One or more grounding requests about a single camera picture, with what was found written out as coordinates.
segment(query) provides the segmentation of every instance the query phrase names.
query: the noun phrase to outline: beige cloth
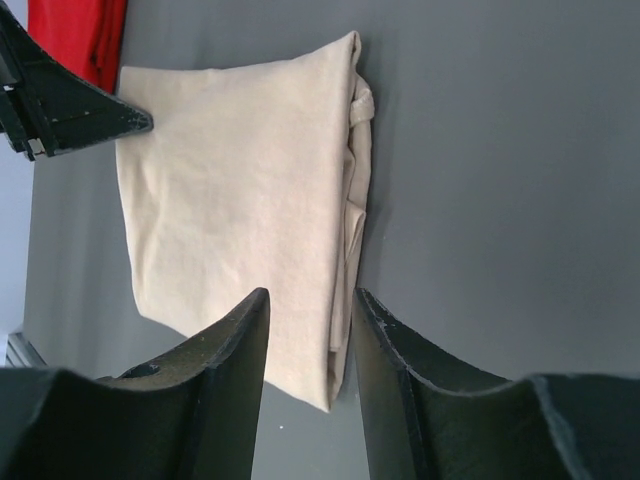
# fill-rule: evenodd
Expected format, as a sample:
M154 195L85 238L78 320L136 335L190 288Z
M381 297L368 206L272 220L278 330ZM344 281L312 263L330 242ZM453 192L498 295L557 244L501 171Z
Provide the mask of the beige cloth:
M265 379L325 411L344 374L370 177L359 55L353 32L295 60L120 79L155 121L117 142L140 313L190 336L267 287Z

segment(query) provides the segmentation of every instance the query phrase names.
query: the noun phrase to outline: folded cloth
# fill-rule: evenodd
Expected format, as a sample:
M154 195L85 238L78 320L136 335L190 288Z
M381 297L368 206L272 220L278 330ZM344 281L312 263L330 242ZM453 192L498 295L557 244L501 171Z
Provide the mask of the folded cloth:
M120 76L155 123L116 146L140 313L189 336L267 287L265 378L324 411L344 375L371 171L359 55L354 32L290 61Z
M127 0L29 0L27 30L56 61L113 93Z

